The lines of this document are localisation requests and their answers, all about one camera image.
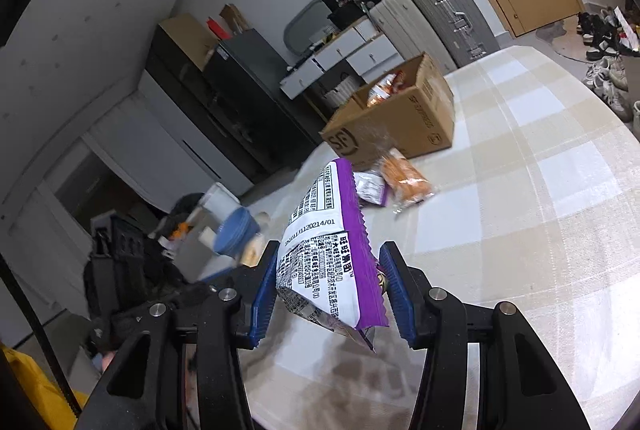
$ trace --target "metal screw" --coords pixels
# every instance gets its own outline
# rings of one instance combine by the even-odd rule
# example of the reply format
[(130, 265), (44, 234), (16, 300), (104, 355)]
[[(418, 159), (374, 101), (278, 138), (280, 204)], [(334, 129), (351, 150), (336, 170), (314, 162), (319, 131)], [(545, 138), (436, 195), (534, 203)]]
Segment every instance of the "metal screw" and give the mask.
[(441, 287), (432, 287), (429, 289), (429, 296), (434, 300), (444, 300), (447, 297), (447, 292)]
[(235, 289), (227, 287), (225, 289), (223, 289), (222, 291), (220, 291), (220, 293), (218, 293), (218, 297), (223, 301), (223, 302), (229, 302), (230, 300), (233, 300), (236, 295), (238, 293), (236, 292)]
[(511, 302), (502, 302), (500, 304), (500, 311), (502, 312), (502, 314), (511, 316), (516, 314), (518, 310), (516, 309), (516, 306), (513, 305)]
[(152, 316), (162, 316), (166, 312), (166, 305), (164, 304), (153, 304), (149, 308), (149, 314)]

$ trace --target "beige and white tablecloth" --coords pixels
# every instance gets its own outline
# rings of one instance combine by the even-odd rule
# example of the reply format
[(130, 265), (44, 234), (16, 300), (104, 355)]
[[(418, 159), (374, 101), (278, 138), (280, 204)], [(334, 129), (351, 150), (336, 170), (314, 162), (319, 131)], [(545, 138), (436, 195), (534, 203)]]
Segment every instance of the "beige and white tablecloth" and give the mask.
[[(508, 48), (447, 80), (454, 145), (413, 160), (439, 193), (398, 217), (365, 208), (373, 251), (394, 240), (410, 266), (462, 301), (513, 301), (591, 428), (610, 429), (640, 390), (640, 144), (533, 48)], [(333, 158), (320, 146), (292, 184), (252, 206), (271, 214), (271, 238)], [(277, 302), (267, 337), (241, 355), (254, 417), (278, 430), (407, 428), (425, 354), (388, 314), (373, 354)], [(477, 398), (470, 346), (466, 428)]]

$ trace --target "yellow cloth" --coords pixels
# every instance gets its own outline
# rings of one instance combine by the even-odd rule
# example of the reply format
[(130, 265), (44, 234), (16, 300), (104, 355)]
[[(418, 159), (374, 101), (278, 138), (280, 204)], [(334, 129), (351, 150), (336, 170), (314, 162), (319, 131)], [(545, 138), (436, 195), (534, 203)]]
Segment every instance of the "yellow cloth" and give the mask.
[[(0, 344), (9, 366), (32, 405), (51, 430), (72, 430), (76, 416), (66, 403), (62, 392), (54, 386), (31, 356)], [(89, 396), (74, 391), (80, 406)]]

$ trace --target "purple package edge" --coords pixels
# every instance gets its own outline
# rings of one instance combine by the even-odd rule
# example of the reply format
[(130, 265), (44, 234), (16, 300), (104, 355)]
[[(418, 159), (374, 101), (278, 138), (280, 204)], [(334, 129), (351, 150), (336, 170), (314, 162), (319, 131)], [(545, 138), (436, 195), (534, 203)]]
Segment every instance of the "purple package edge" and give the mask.
[(345, 231), (348, 232), (351, 246), (351, 262), (360, 308), (360, 320), (355, 328), (363, 330), (373, 326), (389, 327), (378, 283), (376, 259), (373, 257), (364, 218), (358, 206), (353, 169), (348, 159), (334, 159), (334, 162), (338, 174), (342, 223)]

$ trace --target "open cardboard box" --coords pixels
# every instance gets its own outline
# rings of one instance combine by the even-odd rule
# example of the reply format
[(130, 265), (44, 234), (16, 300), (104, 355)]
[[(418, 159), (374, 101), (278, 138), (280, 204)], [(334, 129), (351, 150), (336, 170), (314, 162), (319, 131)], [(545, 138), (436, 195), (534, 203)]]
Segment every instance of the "open cardboard box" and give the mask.
[[(367, 108), (369, 89), (387, 74), (404, 72), (411, 87)], [(453, 93), (433, 60), (422, 54), (357, 90), (320, 135), (354, 170), (370, 168), (380, 151), (395, 146), (406, 158), (453, 142)]]

